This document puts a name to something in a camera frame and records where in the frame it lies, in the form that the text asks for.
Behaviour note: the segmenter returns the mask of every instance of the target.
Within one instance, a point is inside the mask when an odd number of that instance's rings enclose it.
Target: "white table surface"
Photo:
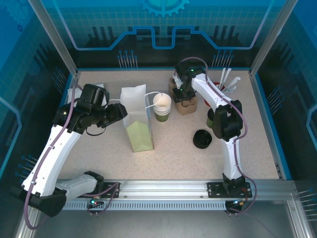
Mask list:
[[[103,83],[111,99],[119,99],[122,87],[147,85],[147,92],[168,93],[168,79],[173,71],[84,71],[79,85]],[[210,79],[219,81],[221,71],[210,71]],[[244,173],[255,179],[278,179],[259,108],[247,71],[231,71],[225,85],[240,76],[237,89],[229,95],[240,100],[249,132],[240,141]],[[158,122],[151,109],[155,150],[133,153],[128,135],[119,121],[107,127],[101,136],[84,133],[71,150],[59,179],[73,179],[91,170],[105,179],[221,179],[224,167],[220,140],[206,125],[208,106],[199,99],[195,113],[182,116],[172,103],[168,121]],[[212,143],[201,150],[194,146],[193,135],[206,129]],[[89,128],[90,133],[101,129]]]

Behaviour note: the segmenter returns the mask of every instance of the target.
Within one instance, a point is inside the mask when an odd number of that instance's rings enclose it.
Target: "green bag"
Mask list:
[[[121,89],[120,102],[128,115],[123,119],[133,152],[153,150],[150,125],[150,106],[146,96],[146,85]]]

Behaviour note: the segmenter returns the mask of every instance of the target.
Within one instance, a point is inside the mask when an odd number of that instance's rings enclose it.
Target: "gear graphic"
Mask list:
[[[189,0],[139,0],[139,2],[143,6],[142,9],[148,10],[149,14],[165,17],[178,14],[180,9],[185,9],[185,4],[188,4]]]
[[[7,11],[16,22],[22,22],[29,15],[27,0],[1,0],[0,6],[6,6]]]

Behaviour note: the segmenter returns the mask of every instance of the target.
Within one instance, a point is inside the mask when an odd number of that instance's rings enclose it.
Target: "robotic arm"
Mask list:
[[[196,91],[209,103],[214,111],[212,130],[218,139],[221,139],[224,153],[223,187],[229,196],[239,194],[246,185],[245,178],[236,166],[234,146],[236,146],[237,161],[240,165],[239,140],[234,145],[234,140],[240,135],[243,122],[238,113],[224,101],[231,102],[240,112],[241,103],[226,97],[207,77],[202,68],[191,68],[188,63],[180,62],[175,67],[173,79],[176,88],[173,89],[176,103],[189,100],[195,96]]]
[[[104,178],[94,172],[86,172],[79,178],[63,183],[56,183],[56,181],[70,150],[87,127],[95,124],[97,127],[106,129],[107,126],[127,116],[127,111],[123,105],[120,103],[107,105],[108,101],[109,92],[106,89],[91,84],[84,86],[77,105],[73,109],[67,130],[57,140],[39,170],[31,191],[30,206],[53,217],[63,209],[66,201],[70,201],[85,193],[102,192]],[[48,142],[34,169],[21,187],[12,188],[12,195],[20,200],[25,201],[35,170],[41,160],[44,159],[44,154],[52,141],[65,125],[69,110],[70,104],[59,108],[53,121]]]

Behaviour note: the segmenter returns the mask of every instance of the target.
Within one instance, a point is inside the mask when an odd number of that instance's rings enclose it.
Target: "red cup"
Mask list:
[[[219,85],[219,82],[215,82],[215,83],[213,83],[213,84],[216,85],[216,86],[218,86],[218,85]],[[205,104],[206,104],[208,107],[210,107],[209,103],[208,103],[206,100],[204,100],[204,102],[205,102]]]

